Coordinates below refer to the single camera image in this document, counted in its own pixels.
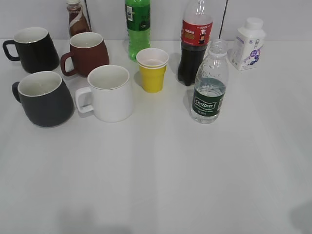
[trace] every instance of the plastic bottle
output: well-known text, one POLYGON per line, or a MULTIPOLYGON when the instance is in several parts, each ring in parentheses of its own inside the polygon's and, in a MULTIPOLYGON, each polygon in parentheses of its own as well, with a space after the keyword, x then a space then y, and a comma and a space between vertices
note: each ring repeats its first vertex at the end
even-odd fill
POLYGON ((136 61, 137 53, 150 48, 151 1, 126 0, 126 20, 129 33, 129 58, 136 61))
POLYGON ((213 25, 213 18, 207 13, 207 9, 206 0, 190 0, 184 12, 178 79, 186 86, 194 83, 207 49, 213 25))
POLYGON ((219 116, 229 80, 226 55, 226 42, 222 39, 213 40, 209 54, 197 72, 191 116, 199 123, 212 123, 219 116))
POLYGON ((255 68, 260 59, 266 33, 262 30, 263 20, 248 18, 245 26, 238 29, 230 62, 237 70, 255 68))
POLYGON ((69 14, 69 35, 90 32, 88 22, 83 14, 80 0, 67 0, 67 10, 69 14))

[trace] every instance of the green label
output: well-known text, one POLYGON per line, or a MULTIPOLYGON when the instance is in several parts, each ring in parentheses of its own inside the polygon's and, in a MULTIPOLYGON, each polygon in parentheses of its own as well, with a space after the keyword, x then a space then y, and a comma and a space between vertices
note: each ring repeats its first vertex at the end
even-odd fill
POLYGON ((224 93, 217 97, 207 97, 200 94, 196 89, 194 91, 192 108, 193 110, 205 117, 215 116, 220 112, 224 93))
POLYGON ((126 5, 127 28, 132 31, 145 31, 151 26, 151 6, 133 7, 126 5))

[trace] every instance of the stacked cups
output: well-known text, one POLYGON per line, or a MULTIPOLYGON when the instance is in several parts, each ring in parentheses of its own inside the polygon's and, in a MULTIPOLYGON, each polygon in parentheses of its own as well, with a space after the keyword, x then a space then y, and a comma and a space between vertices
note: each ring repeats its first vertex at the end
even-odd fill
POLYGON ((161 49, 147 48, 136 55, 136 60, 142 76, 143 89, 148 93, 161 91, 169 60, 168 54, 161 49))

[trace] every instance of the green soda bottle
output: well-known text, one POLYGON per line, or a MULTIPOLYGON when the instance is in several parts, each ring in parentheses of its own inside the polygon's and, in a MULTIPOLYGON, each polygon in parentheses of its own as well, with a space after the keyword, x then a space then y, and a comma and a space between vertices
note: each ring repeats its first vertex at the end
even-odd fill
POLYGON ((129 58, 136 61, 137 53, 150 48, 151 0, 125 0, 129 33, 129 58))

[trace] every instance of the brown mug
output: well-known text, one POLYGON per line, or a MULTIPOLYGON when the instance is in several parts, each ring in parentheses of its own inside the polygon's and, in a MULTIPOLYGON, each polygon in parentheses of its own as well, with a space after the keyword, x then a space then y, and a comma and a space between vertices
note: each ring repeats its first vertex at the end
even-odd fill
POLYGON ((70 39, 70 52, 63 55, 60 67, 67 77, 74 74, 87 77, 89 73, 100 66, 108 65, 109 57, 103 37, 98 33, 79 33, 70 39), (74 69, 67 72, 65 62, 71 57, 74 69))

